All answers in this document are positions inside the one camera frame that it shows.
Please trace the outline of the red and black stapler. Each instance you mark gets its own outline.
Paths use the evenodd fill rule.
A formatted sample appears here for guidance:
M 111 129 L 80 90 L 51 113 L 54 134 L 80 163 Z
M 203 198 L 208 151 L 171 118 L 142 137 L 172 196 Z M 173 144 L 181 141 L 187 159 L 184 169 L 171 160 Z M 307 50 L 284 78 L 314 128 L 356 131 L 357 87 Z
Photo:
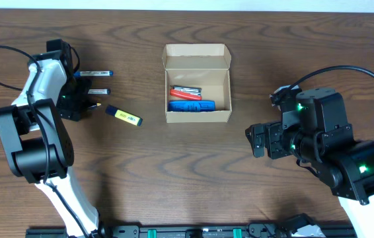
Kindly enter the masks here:
M 195 87 L 181 87 L 173 85 L 169 91 L 170 96 L 184 100 L 202 100 L 202 90 Z

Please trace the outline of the blue plastic case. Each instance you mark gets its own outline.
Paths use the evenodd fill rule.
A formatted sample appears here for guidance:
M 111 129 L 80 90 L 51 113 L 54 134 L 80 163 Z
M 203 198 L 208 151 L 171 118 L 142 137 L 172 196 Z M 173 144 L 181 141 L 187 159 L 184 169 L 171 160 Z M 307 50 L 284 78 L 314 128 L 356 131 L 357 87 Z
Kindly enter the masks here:
M 171 112 L 213 112 L 215 102 L 211 100 L 174 100 L 168 103 Z

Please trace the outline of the brown cardboard box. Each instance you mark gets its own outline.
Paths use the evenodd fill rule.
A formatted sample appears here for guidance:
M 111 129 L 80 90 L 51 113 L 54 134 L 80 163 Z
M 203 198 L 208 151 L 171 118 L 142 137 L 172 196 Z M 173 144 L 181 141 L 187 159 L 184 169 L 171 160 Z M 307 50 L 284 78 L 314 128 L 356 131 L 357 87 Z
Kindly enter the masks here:
M 165 70 L 165 117 L 168 123 L 228 122 L 232 113 L 231 54 L 224 44 L 167 44 L 162 61 Z M 175 112 L 169 102 L 173 86 L 201 89 L 203 100 L 215 103 L 211 112 Z

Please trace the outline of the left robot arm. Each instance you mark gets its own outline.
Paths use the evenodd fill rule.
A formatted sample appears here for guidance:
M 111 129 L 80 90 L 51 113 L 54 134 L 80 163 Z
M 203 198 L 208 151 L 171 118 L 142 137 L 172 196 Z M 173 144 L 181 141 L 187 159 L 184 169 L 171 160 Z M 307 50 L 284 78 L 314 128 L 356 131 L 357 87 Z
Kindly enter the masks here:
M 61 91 L 74 84 L 72 48 L 61 39 L 29 57 L 21 94 L 0 108 L 0 140 L 11 172 L 41 190 L 65 224 L 66 237 L 104 237 L 97 209 L 74 170 L 71 139 L 57 109 Z

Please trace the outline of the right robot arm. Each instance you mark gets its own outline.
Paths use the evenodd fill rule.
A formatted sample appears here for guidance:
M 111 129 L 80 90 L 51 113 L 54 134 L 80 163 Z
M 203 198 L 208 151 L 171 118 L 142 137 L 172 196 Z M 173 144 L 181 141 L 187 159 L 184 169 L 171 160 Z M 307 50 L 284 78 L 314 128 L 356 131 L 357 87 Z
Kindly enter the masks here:
M 279 121 L 245 131 L 253 156 L 294 156 L 338 197 L 356 235 L 374 237 L 374 141 L 354 139 L 342 95 L 296 87 L 277 107 Z

